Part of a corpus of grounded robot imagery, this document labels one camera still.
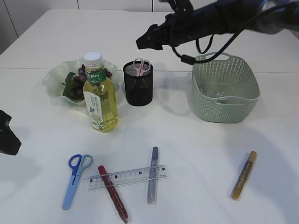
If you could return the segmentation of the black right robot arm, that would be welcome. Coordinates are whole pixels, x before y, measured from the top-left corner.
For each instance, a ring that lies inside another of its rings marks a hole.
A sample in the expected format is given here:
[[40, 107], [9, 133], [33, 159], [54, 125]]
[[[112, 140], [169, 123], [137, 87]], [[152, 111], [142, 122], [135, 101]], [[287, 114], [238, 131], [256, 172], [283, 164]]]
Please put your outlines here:
[[218, 0], [194, 9], [188, 0], [170, 0], [172, 14], [136, 40], [138, 49], [162, 50], [209, 36], [247, 30], [276, 34], [299, 29], [299, 6], [289, 0]]

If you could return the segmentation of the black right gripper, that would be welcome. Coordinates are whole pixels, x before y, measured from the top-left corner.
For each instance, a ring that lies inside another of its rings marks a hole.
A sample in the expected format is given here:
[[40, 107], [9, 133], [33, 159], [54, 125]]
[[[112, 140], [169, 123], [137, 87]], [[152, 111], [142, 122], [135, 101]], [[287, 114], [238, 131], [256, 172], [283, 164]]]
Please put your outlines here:
[[138, 49], [163, 50], [162, 45], [187, 43], [198, 38], [224, 33], [224, 19], [217, 2], [193, 9], [188, 0], [168, 0], [174, 13], [165, 17], [158, 26], [151, 25], [146, 33], [136, 40]]

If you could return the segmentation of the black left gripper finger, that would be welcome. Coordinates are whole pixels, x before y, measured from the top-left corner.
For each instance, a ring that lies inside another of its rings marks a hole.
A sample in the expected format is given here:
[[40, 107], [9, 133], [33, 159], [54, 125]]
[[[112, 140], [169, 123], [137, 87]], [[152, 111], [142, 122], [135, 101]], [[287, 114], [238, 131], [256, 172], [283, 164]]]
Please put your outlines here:
[[9, 127], [12, 117], [0, 111], [0, 152], [8, 155], [17, 155], [21, 141]]

